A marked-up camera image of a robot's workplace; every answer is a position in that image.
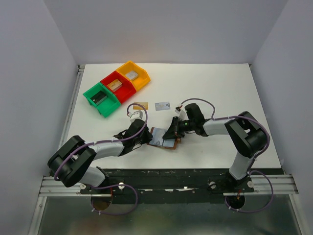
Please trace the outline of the brown leather card holder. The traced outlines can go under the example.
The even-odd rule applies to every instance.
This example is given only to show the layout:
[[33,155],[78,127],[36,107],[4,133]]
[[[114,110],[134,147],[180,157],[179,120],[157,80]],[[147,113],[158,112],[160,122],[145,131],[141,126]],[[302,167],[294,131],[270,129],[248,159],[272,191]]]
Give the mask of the brown leather card holder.
[[164,140],[163,146],[154,146],[154,145],[153,145],[153,146],[154,146],[154,147],[159,147],[159,148],[165,148],[165,149],[173,149],[173,150],[175,150],[178,143],[179,143],[178,140]]

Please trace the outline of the silver VIP credit card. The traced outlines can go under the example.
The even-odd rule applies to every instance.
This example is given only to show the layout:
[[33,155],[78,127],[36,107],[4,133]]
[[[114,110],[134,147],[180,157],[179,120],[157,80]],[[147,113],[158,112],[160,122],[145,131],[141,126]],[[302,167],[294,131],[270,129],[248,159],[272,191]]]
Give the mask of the silver VIP credit card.
[[155,103],[156,111],[170,110],[170,102],[157,102]]

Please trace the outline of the gold credit card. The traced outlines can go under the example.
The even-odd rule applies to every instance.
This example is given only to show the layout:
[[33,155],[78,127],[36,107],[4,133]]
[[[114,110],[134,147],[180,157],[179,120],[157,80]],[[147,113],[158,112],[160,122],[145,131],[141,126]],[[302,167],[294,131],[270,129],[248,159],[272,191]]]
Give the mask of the gold credit card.
[[133,106],[134,110],[148,110],[149,103],[148,102],[139,102],[135,101],[135,105]]

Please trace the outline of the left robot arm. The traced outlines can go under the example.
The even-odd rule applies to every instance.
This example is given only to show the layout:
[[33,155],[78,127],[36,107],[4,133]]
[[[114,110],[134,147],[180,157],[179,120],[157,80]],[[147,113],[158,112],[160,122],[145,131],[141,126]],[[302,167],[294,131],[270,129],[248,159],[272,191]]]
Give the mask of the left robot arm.
[[76,183],[100,187],[105,185],[108,176],[99,167],[91,167],[94,160],[105,157],[119,157],[134,150],[137,145],[150,142],[153,135],[145,122],[136,119],[109,141],[86,143],[79,135],[71,137],[47,162],[55,179],[65,187]]

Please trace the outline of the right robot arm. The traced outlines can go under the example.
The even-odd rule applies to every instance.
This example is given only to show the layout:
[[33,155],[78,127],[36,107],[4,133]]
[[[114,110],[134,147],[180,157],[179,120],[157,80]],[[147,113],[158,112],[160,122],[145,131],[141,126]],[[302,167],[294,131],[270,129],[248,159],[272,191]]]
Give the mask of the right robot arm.
[[185,111],[188,119],[173,117],[163,139],[183,138],[189,131],[194,131],[202,137],[229,135],[237,149],[234,162],[228,171],[234,181],[246,178],[255,159],[269,146],[270,137],[267,130],[247,111],[237,116],[216,119],[205,119],[196,103],[188,104]]

